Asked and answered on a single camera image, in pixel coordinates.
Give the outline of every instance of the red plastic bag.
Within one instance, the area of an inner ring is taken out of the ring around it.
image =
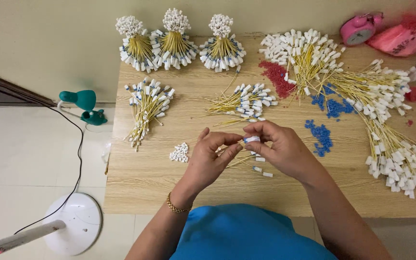
[[[375,49],[393,56],[416,53],[416,16],[406,14],[402,23],[375,35],[367,41]]]

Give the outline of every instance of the wood grain surface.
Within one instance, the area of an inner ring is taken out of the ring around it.
[[[258,63],[264,58],[257,53],[262,37],[238,37],[245,47],[247,55],[242,69],[234,85],[241,83],[265,83],[274,91],[272,83],[261,73],[264,69]],[[195,38],[196,44],[205,39]],[[370,47],[361,45],[348,48],[342,55],[345,70],[365,68],[374,59],[384,59],[385,66],[393,69],[407,70],[416,64],[416,55],[409,58],[393,58]],[[117,214],[149,214],[156,213],[164,203],[168,192],[184,173],[187,164],[171,162],[169,154],[174,146],[186,142],[190,149],[204,127],[211,131],[225,131],[243,134],[246,123],[238,123],[226,128],[212,127],[215,123],[230,119],[229,116],[218,115],[190,119],[204,115],[206,103],[198,97],[215,96],[221,93],[230,83],[234,71],[215,73],[206,69],[198,56],[192,64],[180,70],[159,69],[149,76],[176,89],[175,98],[170,109],[161,118],[164,126],[153,122],[151,132],[142,141],[139,152],[130,147],[123,138],[133,127],[133,116],[129,106],[129,93],[125,84],[137,84],[146,76],[130,65],[121,64],[117,105],[113,127],[113,140],[110,154],[107,188],[104,203],[105,213]],[[290,106],[290,97],[280,100],[276,107],[266,108],[263,115],[276,124],[292,127],[303,139],[309,149],[314,150],[317,141],[304,128],[307,119],[314,119],[316,125],[325,124],[331,131],[333,148],[319,161],[328,169],[333,179],[342,189],[351,204],[363,217],[416,217],[416,199],[409,199],[401,192],[391,192],[385,186],[385,177],[374,179],[367,172],[364,164],[369,154],[369,144],[365,125],[355,114],[343,114],[339,122],[335,118],[328,119],[325,112],[311,99],[301,103],[294,100]],[[416,140],[416,103],[410,104],[413,110],[402,117],[393,111],[388,124],[397,131]],[[411,127],[408,119],[413,120]],[[312,216],[306,193],[300,183],[275,170],[269,163],[256,162],[257,166],[273,173],[273,178],[254,174],[249,170],[227,169],[206,190],[197,197],[194,207],[228,203],[247,203],[263,207],[287,216]]]

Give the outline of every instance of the dark wooden door frame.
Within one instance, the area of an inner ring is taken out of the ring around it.
[[[20,86],[8,82],[0,78],[0,93],[21,100],[21,102],[0,102],[0,106],[48,106],[56,107],[52,100],[43,97],[32,91],[26,90]]]

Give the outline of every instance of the lamp head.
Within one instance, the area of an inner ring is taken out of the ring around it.
[[[75,103],[79,108],[86,111],[92,111],[96,105],[96,93],[92,90],[62,91],[59,98],[64,102]]]

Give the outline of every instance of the teal desk lamp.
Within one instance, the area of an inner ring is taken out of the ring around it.
[[[81,90],[78,92],[62,91],[59,94],[59,98],[61,101],[57,104],[57,109],[60,111],[74,117],[78,117],[79,119],[92,125],[101,125],[107,122],[103,109],[100,109],[99,111],[93,110],[96,105],[96,93],[92,90]],[[67,112],[61,107],[65,102],[74,103],[77,107],[85,111],[81,114],[81,116]]]

